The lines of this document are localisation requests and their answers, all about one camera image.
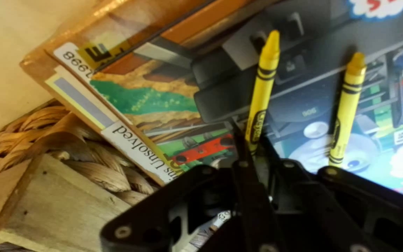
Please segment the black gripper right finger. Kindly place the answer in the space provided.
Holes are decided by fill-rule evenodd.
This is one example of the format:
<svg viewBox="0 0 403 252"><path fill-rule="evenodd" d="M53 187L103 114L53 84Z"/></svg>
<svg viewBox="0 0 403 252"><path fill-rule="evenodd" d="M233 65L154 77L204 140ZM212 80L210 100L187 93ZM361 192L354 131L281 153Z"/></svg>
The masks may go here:
<svg viewBox="0 0 403 252"><path fill-rule="evenodd" d="M270 163L268 182L288 252L375 252L324 184L298 161L281 159L267 139L259 147Z"/></svg>

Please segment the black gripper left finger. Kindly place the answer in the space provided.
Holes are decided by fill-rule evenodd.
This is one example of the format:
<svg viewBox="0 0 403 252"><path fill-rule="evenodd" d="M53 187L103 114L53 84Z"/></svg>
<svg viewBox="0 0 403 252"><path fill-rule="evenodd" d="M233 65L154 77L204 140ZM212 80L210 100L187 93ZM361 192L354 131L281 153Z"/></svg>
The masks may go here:
<svg viewBox="0 0 403 252"><path fill-rule="evenodd" d="M235 122L231 124L231 132L238 152L238 160L232 166L232 177L246 252L277 252L273 210L267 191L259 182L245 136Z"/></svg>

